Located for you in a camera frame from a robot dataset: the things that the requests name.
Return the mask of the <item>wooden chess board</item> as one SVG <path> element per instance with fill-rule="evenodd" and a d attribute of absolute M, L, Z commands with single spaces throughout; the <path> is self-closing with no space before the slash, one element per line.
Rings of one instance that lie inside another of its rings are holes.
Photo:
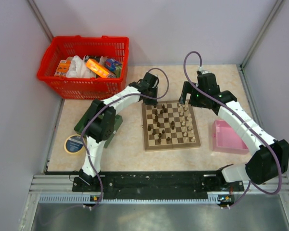
<path fill-rule="evenodd" d="M 178 101 L 142 104 L 145 151 L 198 148 L 201 146 L 193 107 Z"/>

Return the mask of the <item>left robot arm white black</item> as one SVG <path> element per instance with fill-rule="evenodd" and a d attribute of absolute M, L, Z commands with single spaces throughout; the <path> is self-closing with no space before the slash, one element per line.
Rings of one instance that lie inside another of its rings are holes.
<path fill-rule="evenodd" d="M 114 134 L 116 115 L 133 103 L 157 103 L 159 79 L 147 72 L 144 78 L 130 83 L 123 91 L 104 100 L 92 101 L 84 129 L 87 141 L 86 157 L 79 178 L 89 191 L 99 187 L 97 174 L 101 171 L 101 157 L 106 141 Z"/>

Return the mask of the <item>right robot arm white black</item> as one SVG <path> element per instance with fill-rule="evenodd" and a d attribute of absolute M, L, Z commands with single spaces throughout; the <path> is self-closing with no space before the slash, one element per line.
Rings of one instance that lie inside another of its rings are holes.
<path fill-rule="evenodd" d="M 218 189 L 225 191 L 235 181 L 249 180 L 260 185 L 272 178 L 280 178 L 287 171 L 289 143 L 265 132 L 230 91 L 220 91 L 213 73 L 199 74 L 196 83 L 184 82 L 179 102 L 212 110 L 235 131 L 251 154 L 247 163 L 222 169 L 222 174 L 215 178 Z"/>

